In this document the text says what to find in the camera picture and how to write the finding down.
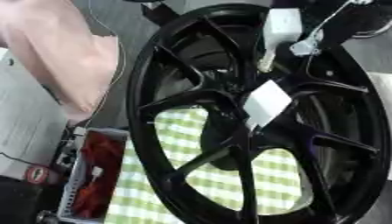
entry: black wire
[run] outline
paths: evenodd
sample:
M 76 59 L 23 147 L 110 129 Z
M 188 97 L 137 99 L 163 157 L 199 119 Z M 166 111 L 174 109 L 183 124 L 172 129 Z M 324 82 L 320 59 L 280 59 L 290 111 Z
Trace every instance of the black wire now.
M 25 160 L 23 160 L 23 159 L 21 159 L 21 158 L 11 157 L 11 156 L 7 155 L 7 154 L 4 153 L 4 152 L 0 152 L 0 155 L 3 155 L 4 157 L 6 157 L 6 158 L 8 158 L 8 159 L 10 159 L 10 160 L 18 161 L 18 162 L 23 163 L 23 164 L 42 166 L 42 167 L 45 167 L 45 168 L 47 168 L 47 169 L 50 169 L 50 168 L 47 167 L 46 165 L 35 164 L 35 163 L 32 163 L 32 162 L 25 161 Z

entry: white wire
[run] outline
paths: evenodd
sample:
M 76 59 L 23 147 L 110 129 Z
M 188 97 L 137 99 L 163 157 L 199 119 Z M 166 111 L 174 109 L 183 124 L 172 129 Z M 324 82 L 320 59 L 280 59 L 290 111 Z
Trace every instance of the white wire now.
M 96 117 L 96 115 L 98 114 L 98 112 L 101 111 L 101 109 L 103 108 L 103 105 L 105 104 L 106 100 L 108 99 L 108 95 L 109 95 L 109 91 L 110 89 L 123 77 L 124 72 L 125 72 L 125 68 L 127 66 L 127 53 L 125 51 L 123 42 L 120 39 L 120 36 L 117 34 L 117 32 L 115 32 L 114 30 L 112 30 L 110 27 L 108 27 L 106 24 L 104 24 L 101 20 L 98 19 L 98 17 L 94 14 L 93 12 L 93 8 L 91 7 L 91 0 L 88 0 L 87 2 L 88 4 L 88 12 L 90 14 L 90 17 L 95 20 L 96 23 L 100 24 L 102 27 L 104 27 L 106 30 L 108 30 L 111 34 L 114 34 L 117 38 L 118 38 L 118 44 L 120 46 L 120 49 L 122 51 L 122 56 L 123 56 L 123 61 L 122 61 L 122 69 L 121 72 L 118 74 L 117 78 L 110 84 L 110 86 L 108 87 L 108 90 L 105 92 L 105 95 L 102 97 L 100 103 L 98 104 L 96 110 L 94 111 L 94 113 L 91 115 L 91 117 L 87 120 L 86 125 L 84 126 L 84 128 L 87 128 L 90 123 L 93 121 L 93 119 Z

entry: black wheel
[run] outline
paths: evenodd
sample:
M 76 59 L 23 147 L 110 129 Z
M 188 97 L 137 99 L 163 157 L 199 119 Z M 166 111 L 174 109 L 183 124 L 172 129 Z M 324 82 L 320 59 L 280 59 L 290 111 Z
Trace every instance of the black wheel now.
M 382 102 L 342 48 L 303 59 L 279 56 L 272 73 L 258 73 L 255 45 L 267 11 L 250 4 L 206 7 L 150 39 L 136 61 L 127 95 L 137 155 L 157 196 L 185 223 L 353 223 L 374 204 L 389 171 L 389 126 Z M 242 104 L 268 80 L 293 103 L 268 126 L 248 130 Z M 162 94 L 176 81 L 189 86 Z M 176 170 L 159 144 L 154 117 L 194 105 L 208 111 L 211 128 L 206 131 L 226 147 L 203 150 Z M 248 140 L 257 146 L 249 147 Z M 273 147 L 296 157 L 313 199 L 297 211 L 260 215 L 251 160 Z M 205 163 L 238 170 L 241 211 L 212 202 L 186 183 L 186 175 Z

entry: white paper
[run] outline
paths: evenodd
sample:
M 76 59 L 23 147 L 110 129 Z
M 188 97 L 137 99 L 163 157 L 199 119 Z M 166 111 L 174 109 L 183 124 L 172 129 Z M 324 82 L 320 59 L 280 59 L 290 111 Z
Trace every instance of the white paper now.
M 57 102 L 7 53 L 0 63 L 0 152 L 49 165 L 66 124 Z M 0 155 L 0 175 L 22 179 L 26 167 Z

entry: wheel spoke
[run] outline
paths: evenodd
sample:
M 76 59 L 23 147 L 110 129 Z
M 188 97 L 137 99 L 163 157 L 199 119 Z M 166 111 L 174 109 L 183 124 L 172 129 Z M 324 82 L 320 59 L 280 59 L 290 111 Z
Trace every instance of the wheel spoke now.
M 363 95 L 368 93 L 366 87 L 356 87 L 345 83 L 322 80 L 308 75 L 291 75 L 281 79 L 279 85 L 289 95 L 295 97 L 299 95 L 328 92 L 338 95 Z
M 199 69 L 193 66 L 190 62 L 181 59 L 170 49 L 162 45 L 158 45 L 156 46 L 155 51 L 160 58 L 160 61 L 178 68 L 184 77 L 186 77 L 194 86 L 199 86 L 204 82 L 204 75 L 201 71 L 199 71 Z
M 311 149 L 308 145 L 303 145 L 302 149 L 296 150 L 298 162 L 301 164 L 306 176 L 311 182 L 311 189 L 313 191 L 314 199 L 311 203 L 311 208 L 316 214 L 335 216 L 335 205 L 331 194 L 329 193 L 328 185 L 323 172 L 319 166 L 319 162 L 312 155 Z
M 227 49 L 229 56 L 237 60 L 238 66 L 243 66 L 244 60 L 242 59 L 240 47 L 217 24 L 204 17 L 200 20 L 199 29 L 215 38 L 223 49 Z
M 259 218 L 252 157 L 250 155 L 249 130 L 243 125 L 242 129 L 237 133 L 238 135 L 234 136 L 234 140 L 240 147 L 231 147 L 230 153 L 237 163 L 242 184 L 243 206 L 241 210 L 241 221 L 243 223 L 257 224 L 259 223 Z
M 353 153 L 364 155 L 374 155 L 379 150 L 364 143 L 359 143 L 343 136 L 338 136 L 326 133 L 322 130 L 314 129 L 313 127 L 295 122 L 289 119 L 284 119 L 284 128 L 287 129 L 291 135 L 296 135 L 298 139 L 303 139 L 304 142 L 310 145 L 318 145 L 325 147 L 332 147 L 335 150 L 342 150 L 346 148 Z
M 235 103 L 229 96 L 222 92 L 209 89 L 190 90 L 181 94 L 169 96 L 163 100 L 155 101 L 140 107 L 139 113 L 143 117 L 153 118 L 158 113 L 167 109 L 194 105 L 207 105 L 207 110 L 226 113 L 225 115 L 231 116 L 233 119 L 241 116 L 240 110 L 235 106 Z
M 189 173 L 198 169 L 202 165 L 211 163 L 216 159 L 223 158 L 228 154 L 229 149 L 227 147 L 224 147 L 223 145 L 216 150 L 209 150 L 207 152 L 203 152 L 193 160 L 179 167 L 174 173 L 169 174 L 166 178 L 168 183 L 170 183 L 170 185 L 168 186 L 171 187 L 171 185 L 176 185 L 178 183 L 184 182 Z

